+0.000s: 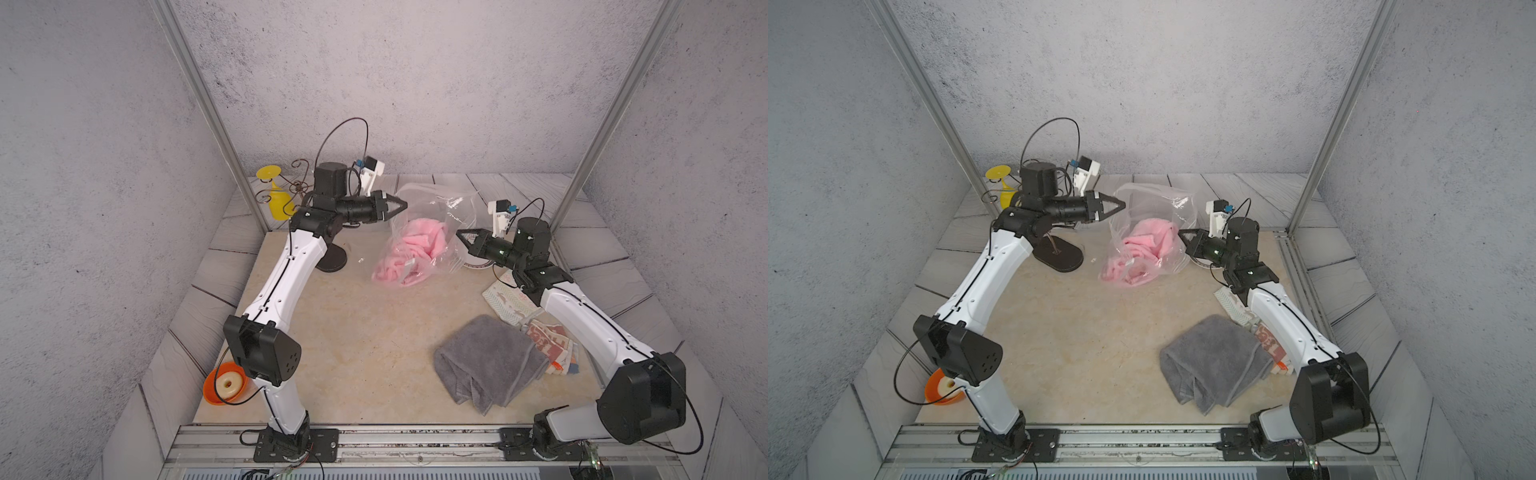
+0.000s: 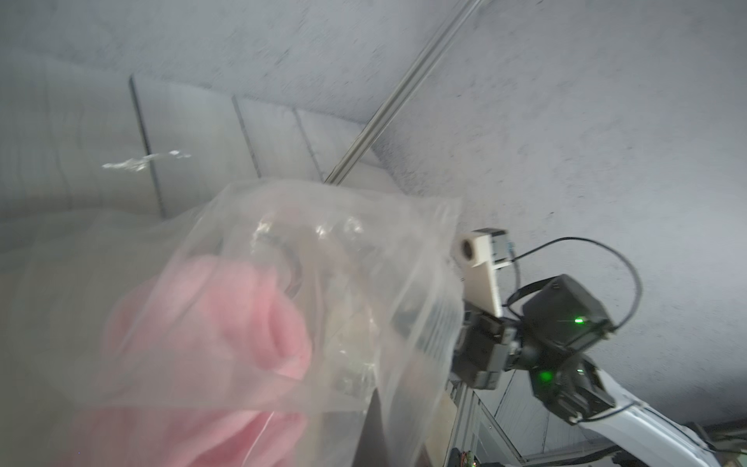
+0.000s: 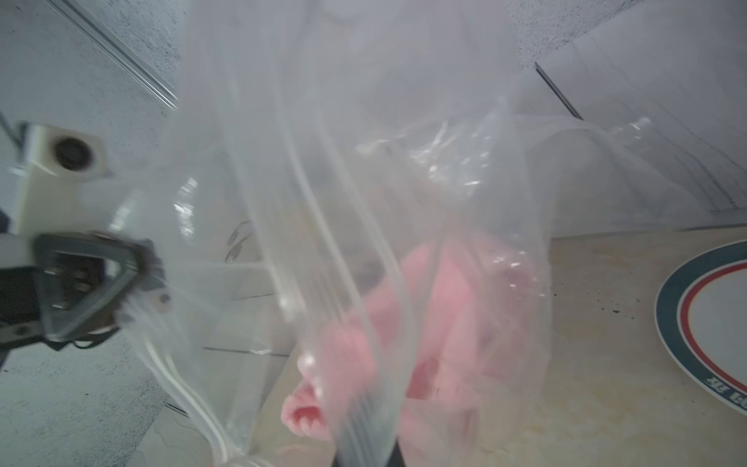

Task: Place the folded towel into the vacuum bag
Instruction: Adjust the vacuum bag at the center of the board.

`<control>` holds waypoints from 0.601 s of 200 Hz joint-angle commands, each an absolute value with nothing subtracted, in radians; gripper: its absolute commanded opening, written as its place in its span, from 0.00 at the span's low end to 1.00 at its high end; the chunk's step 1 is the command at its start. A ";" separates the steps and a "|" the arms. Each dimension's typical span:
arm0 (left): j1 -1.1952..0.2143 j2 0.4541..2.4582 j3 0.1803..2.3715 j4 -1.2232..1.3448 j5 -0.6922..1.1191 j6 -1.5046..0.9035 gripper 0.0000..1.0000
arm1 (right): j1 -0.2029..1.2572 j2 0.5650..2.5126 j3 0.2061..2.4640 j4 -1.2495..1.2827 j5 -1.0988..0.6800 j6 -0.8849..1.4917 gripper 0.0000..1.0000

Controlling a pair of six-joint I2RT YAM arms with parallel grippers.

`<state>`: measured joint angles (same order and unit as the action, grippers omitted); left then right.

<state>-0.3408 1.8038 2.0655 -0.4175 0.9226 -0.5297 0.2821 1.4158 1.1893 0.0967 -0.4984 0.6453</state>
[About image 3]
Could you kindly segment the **clear plastic vacuum bag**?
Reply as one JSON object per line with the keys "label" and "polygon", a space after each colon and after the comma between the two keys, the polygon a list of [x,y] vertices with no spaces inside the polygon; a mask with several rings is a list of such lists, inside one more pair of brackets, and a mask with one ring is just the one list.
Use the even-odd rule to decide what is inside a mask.
{"label": "clear plastic vacuum bag", "polygon": [[[501,1],[195,1],[178,106],[111,228],[148,239],[165,313],[119,320],[215,466],[456,466],[536,404],[551,357],[549,243],[682,229],[705,214],[599,126],[517,112]],[[423,243],[487,235],[537,285],[527,360],[472,416],[406,403],[430,284],[400,264]],[[381,342],[364,297],[389,278],[401,315]],[[363,325],[373,372],[348,404],[324,331]],[[285,399],[307,352],[331,441],[293,434]]]}

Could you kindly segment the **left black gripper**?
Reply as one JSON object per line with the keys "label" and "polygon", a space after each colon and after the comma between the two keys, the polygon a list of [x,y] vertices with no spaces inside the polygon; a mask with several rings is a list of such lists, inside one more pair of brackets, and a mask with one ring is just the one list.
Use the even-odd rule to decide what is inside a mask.
{"label": "left black gripper", "polygon": [[169,311],[165,267],[148,239],[103,232],[1,235],[1,365],[31,344],[103,344],[127,304]]}

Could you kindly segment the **pink fluffy towel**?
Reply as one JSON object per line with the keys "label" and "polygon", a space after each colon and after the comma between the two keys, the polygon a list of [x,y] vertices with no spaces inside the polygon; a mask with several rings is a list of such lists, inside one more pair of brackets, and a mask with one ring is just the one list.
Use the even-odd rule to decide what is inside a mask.
{"label": "pink fluffy towel", "polygon": [[[472,416],[482,401],[479,393],[509,381],[534,341],[530,321],[537,280],[525,252],[476,233],[466,241],[452,237],[423,243],[400,267],[410,293],[430,284],[405,402]],[[381,280],[365,295],[364,305],[373,330],[389,346],[401,320],[392,280]],[[322,356],[347,359],[330,377],[333,389],[344,396],[336,401],[344,405],[359,389],[369,388],[374,372],[359,321],[349,317],[323,335]],[[297,436],[331,441],[323,387],[312,380],[311,355],[302,353],[297,364],[302,381],[283,402],[280,418]]]}

